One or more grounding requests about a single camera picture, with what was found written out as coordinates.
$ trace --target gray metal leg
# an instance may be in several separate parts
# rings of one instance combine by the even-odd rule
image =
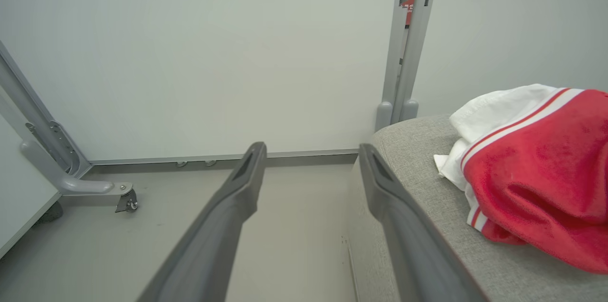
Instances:
[[[403,55],[401,73],[398,76],[397,93],[395,94],[396,98],[393,105],[393,114],[391,116],[391,122],[393,123],[410,119],[410,116],[412,116],[411,112],[402,113],[402,108],[407,107],[406,103],[408,100],[412,99],[412,91],[414,82],[416,81],[418,64],[420,62],[420,55],[422,54],[432,5],[433,0],[416,0],[412,10],[412,20],[408,31],[406,51]]]
[[[89,197],[89,196],[116,196],[121,197],[117,211],[135,211],[137,209],[137,196],[133,184],[128,182],[114,183],[109,181],[85,181],[76,179],[63,172],[57,162],[33,140],[22,142],[20,147],[22,155],[26,157],[41,172],[63,196]]]

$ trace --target red and white cloth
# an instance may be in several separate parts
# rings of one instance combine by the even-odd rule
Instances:
[[[462,138],[435,163],[465,192],[467,224],[608,274],[608,94],[522,86],[473,99],[450,122]]]

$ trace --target red towel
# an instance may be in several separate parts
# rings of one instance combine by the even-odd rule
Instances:
[[[471,144],[461,169],[488,239],[608,274],[608,94],[563,88]]]

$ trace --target gray floor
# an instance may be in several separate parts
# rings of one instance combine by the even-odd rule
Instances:
[[[269,159],[227,301],[355,300],[345,225],[354,159]],[[59,220],[32,228],[0,263],[0,301],[134,301],[233,165],[95,168],[86,179],[135,183],[141,208],[67,206]]]

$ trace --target metal frame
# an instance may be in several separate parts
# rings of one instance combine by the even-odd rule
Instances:
[[[415,0],[406,51],[403,55],[403,65],[397,80],[397,91],[390,119],[391,124],[415,118],[418,114],[418,103],[412,99],[412,90],[432,5],[433,0]]]
[[[72,176],[83,176],[91,164],[46,109],[1,40],[0,66],[0,86],[28,120],[29,131],[63,170]]]
[[[424,36],[430,17],[433,0],[415,0],[411,27],[406,36],[406,49],[401,53],[407,10],[400,5],[403,0],[394,0],[389,54],[382,90],[382,103],[376,110],[376,131],[388,125],[416,118],[418,103],[412,98]]]
[[[59,194],[114,196],[117,211],[137,209],[132,183],[80,179],[91,164],[71,142],[61,124],[52,118],[1,42],[0,114],[23,140],[22,155],[57,188]]]

